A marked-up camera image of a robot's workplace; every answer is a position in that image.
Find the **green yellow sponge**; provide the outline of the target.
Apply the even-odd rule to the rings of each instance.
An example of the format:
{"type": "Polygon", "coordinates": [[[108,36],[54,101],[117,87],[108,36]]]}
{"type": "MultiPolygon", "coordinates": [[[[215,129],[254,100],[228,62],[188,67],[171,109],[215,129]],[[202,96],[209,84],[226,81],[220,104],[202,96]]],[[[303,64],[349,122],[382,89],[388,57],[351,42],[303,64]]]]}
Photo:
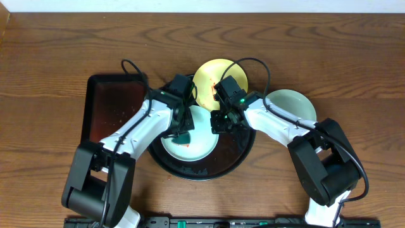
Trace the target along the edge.
{"type": "Polygon", "coordinates": [[[179,134],[175,136],[171,141],[178,145],[188,145],[190,144],[190,133],[184,132],[182,134],[179,134]]]}

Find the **light blue plate front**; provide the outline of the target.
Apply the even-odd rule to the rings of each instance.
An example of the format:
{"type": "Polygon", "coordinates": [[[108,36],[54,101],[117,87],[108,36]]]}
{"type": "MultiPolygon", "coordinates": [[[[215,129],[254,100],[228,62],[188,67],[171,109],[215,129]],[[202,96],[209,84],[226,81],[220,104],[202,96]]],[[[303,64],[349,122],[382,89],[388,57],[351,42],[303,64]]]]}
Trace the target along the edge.
{"type": "Polygon", "coordinates": [[[211,131],[211,114],[208,110],[192,105],[190,107],[194,130],[190,130],[190,143],[178,144],[173,138],[161,138],[166,151],[174,158],[183,162],[194,162],[208,156],[214,150],[219,135],[211,131]]]}

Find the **light blue plate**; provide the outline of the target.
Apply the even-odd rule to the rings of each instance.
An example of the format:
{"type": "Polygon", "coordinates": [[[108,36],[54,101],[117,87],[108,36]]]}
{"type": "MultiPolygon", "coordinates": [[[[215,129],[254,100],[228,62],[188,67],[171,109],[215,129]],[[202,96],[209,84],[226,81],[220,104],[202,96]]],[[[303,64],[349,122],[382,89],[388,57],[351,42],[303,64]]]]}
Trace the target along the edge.
{"type": "Polygon", "coordinates": [[[214,150],[219,135],[211,131],[211,114],[208,110],[192,105],[190,107],[194,130],[190,130],[190,143],[178,144],[173,138],[161,138],[166,151],[174,158],[183,162],[194,162],[208,156],[214,150]]]}
{"type": "Polygon", "coordinates": [[[313,121],[317,119],[312,102],[297,91],[281,89],[269,93],[266,97],[279,108],[297,117],[313,121]]]}

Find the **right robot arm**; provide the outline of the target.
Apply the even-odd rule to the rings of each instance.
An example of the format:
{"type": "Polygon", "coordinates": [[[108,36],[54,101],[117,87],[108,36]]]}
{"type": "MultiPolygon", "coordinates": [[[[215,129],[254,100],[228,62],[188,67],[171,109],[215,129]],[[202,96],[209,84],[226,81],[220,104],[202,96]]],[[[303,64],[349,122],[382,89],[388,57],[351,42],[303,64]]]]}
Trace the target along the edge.
{"type": "Polygon", "coordinates": [[[253,92],[215,94],[214,99],[220,104],[220,109],[211,113],[214,133],[250,128],[264,132],[288,149],[301,186],[310,198],[305,215],[307,224],[336,227],[344,204],[367,195],[364,191],[357,197],[349,197],[358,180],[369,182],[335,120],[317,122],[298,117],[253,92]]]}

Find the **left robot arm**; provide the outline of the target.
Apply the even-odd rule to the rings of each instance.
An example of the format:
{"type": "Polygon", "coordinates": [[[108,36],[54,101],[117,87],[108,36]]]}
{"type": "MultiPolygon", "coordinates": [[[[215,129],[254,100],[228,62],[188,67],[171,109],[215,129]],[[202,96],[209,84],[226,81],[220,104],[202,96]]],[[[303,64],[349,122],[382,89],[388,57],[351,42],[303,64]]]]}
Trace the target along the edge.
{"type": "Polygon", "coordinates": [[[137,225],[129,207],[135,164],[162,133],[185,126],[191,92],[153,90],[137,113],[99,142],[81,142],[61,197],[64,207],[106,227],[137,225]]]}

